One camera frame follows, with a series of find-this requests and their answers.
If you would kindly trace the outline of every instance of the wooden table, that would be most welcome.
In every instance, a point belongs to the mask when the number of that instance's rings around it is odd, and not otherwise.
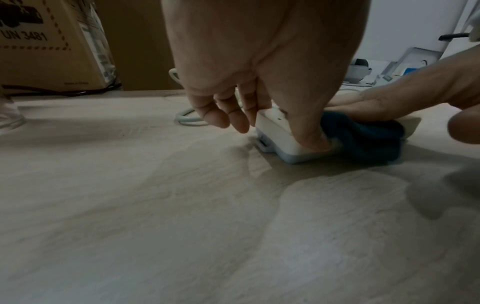
[[[0,137],[0,302],[480,302],[480,147],[424,113],[401,163],[290,166],[177,97],[19,103]]]

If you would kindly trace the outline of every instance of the hand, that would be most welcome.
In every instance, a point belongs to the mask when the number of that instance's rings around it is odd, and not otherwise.
[[[369,122],[396,119],[442,103],[462,110],[448,123],[450,135],[461,142],[480,144],[480,47],[448,57],[390,85],[339,95],[327,110]]]
[[[175,67],[209,124],[254,126],[272,99],[296,140],[330,146],[320,129],[327,102],[360,44],[370,0],[163,0]],[[244,112],[235,98],[241,95]]]

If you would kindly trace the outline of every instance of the cardboard box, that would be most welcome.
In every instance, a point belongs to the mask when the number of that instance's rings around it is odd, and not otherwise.
[[[55,91],[108,86],[115,69],[89,9],[82,0],[0,0],[0,84]]]
[[[95,0],[125,91],[182,89],[174,68],[160,0]]]

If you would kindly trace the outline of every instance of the blue cloth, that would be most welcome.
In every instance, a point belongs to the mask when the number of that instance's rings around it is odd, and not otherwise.
[[[325,112],[321,128],[329,138],[340,140],[352,158],[369,164],[396,161],[405,136],[397,121],[360,124],[337,112]]]

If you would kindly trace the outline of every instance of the black cable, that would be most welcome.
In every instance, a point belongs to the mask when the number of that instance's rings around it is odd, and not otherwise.
[[[65,96],[65,97],[78,97],[78,96],[86,96],[86,95],[95,95],[95,94],[103,94],[105,92],[117,90],[122,87],[121,83],[116,83],[117,79],[115,80],[106,88],[97,89],[97,90],[86,90],[86,91],[54,91],[36,87],[28,87],[28,86],[14,86],[14,85],[2,85],[2,87],[6,90],[25,90],[25,91],[33,91],[28,93],[14,93],[9,94],[9,97],[23,97],[23,96]]]
[[[438,40],[451,41],[452,39],[455,39],[455,38],[468,38],[469,36],[470,36],[470,33],[447,34],[447,35],[441,35]]]

